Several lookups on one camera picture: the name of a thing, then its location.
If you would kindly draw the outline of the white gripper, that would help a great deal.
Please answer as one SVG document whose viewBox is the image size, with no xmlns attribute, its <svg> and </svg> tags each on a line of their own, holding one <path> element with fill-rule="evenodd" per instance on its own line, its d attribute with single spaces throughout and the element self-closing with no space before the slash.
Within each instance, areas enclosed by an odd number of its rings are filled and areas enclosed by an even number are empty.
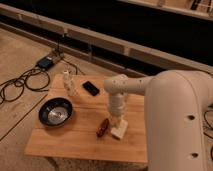
<svg viewBox="0 0 213 171">
<path fill-rule="evenodd" d="M 108 103 L 108 112 L 111 116 L 111 126 L 118 128 L 122 121 L 125 110 L 125 101 L 123 99 L 110 98 Z"/>
</svg>

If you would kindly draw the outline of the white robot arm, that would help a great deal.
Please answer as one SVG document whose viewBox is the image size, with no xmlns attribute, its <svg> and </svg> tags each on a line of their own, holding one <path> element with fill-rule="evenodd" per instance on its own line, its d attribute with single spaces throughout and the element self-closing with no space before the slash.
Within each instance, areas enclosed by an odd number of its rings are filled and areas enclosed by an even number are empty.
<svg viewBox="0 0 213 171">
<path fill-rule="evenodd" d="M 213 76 L 184 70 L 121 74 L 106 79 L 104 89 L 115 123 L 128 94 L 144 97 L 148 171 L 207 171 L 202 114 L 213 104 Z"/>
</svg>

